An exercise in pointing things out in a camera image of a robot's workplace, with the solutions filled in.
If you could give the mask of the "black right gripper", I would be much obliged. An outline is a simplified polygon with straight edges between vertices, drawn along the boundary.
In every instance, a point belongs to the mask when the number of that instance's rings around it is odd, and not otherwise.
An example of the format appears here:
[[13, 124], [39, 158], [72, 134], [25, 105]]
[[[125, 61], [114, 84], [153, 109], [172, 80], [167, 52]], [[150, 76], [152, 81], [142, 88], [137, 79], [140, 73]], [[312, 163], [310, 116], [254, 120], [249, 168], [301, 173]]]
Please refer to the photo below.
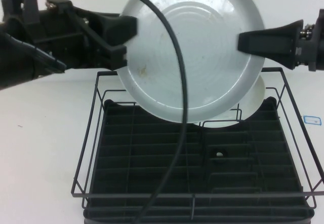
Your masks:
[[[277, 28], [240, 33], [237, 49], [263, 56], [288, 69], [304, 65], [309, 71], [323, 71], [323, 9], [319, 10], [315, 24], [304, 28], [303, 24], [303, 20], [298, 20]], [[295, 55], [290, 54], [297, 39], [296, 62]]]

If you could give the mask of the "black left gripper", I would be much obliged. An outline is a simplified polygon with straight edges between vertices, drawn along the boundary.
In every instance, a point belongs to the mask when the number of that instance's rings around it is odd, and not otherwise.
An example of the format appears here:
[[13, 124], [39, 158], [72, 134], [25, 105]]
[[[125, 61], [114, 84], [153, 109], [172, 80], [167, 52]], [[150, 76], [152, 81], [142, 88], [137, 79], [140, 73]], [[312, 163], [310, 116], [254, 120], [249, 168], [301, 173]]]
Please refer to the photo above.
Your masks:
[[[70, 0], [46, 0], [40, 11], [44, 35], [35, 39], [41, 49], [68, 69], [117, 70], [127, 65], [124, 44], [138, 33], [138, 19], [116, 13], [98, 13], [75, 7]], [[80, 20], [86, 25], [82, 30]]]

